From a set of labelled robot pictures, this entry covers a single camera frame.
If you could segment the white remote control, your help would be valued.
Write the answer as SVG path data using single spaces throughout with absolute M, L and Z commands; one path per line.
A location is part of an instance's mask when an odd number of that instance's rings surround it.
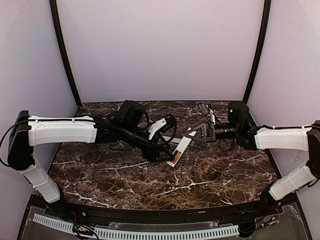
M 182 157 L 183 153 L 185 152 L 185 150 L 187 149 L 187 147 L 189 146 L 190 142 L 191 142 L 192 139 L 188 138 L 188 137 L 183 137 L 181 139 L 181 141 L 179 142 L 179 144 L 177 145 L 177 147 L 175 148 L 175 150 L 178 150 L 181 155 L 180 155 L 180 158 Z M 172 161 L 168 161 L 167 164 L 169 166 L 171 166 L 172 168 L 174 168 L 176 166 L 176 164 L 173 164 Z

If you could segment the purple battery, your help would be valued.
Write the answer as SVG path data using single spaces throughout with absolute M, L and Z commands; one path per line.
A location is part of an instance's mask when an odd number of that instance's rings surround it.
M 179 155 L 179 151 L 178 150 L 175 150 L 174 153 L 172 154 L 173 155 L 173 160 L 172 160 L 172 163 L 175 164 L 176 162 L 176 158 L 178 157 Z

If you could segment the white remote battery cover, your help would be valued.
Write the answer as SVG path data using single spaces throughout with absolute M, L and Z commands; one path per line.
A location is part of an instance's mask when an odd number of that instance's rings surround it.
M 167 141 L 167 142 L 171 139 L 169 136 L 163 136 L 163 138 L 164 138 L 164 140 Z M 174 137 L 170 142 L 173 143 L 173 144 L 179 144 L 180 141 L 181 141 L 180 138 Z

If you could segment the orange battery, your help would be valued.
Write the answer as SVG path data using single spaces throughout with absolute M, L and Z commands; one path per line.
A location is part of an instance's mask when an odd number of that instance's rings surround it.
M 181 153 L 178 151 L 175 158 L 174 158 L 174 161 L 173 161 L 173 164 L 175 165 L 177 163 L 177 161 L 180 159 L 180 156 L 181 156 Z

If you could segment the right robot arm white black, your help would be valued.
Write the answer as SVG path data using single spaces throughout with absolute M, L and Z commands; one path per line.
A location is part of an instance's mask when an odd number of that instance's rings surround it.
M 276 180 L 261 194 L 279 201 L 286 195 L 320 179 L 320 122 L 304 126 L 250 126 L 249 107 L 240 101 L 228 104 L 227 123 L 202 123 L 184 135 L 203 143 L 233 139 L 246 150 L 290 149 L 307 152 L 308 161 Z

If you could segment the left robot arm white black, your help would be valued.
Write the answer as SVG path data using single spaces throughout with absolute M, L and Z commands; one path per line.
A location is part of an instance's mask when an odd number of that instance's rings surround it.
M 34 156 L 34 147 L 52 143 L 108 144 L 124 142 L 141 150 L 151 163 L 161 161 L 161 153 L 169 152 L 172 137 L 163 133 L 177 131 L 177 120 L 166 114 L 151 122 L 141 104 L 126 100 L 116 111 L 102 116 L 54 118 L 30 115 L 22 110 L 5 133 L 9 136 L 7 161 L 2 164 L 20 172 L 48 204 L 64 201 L 63 191 L 49 177 Z

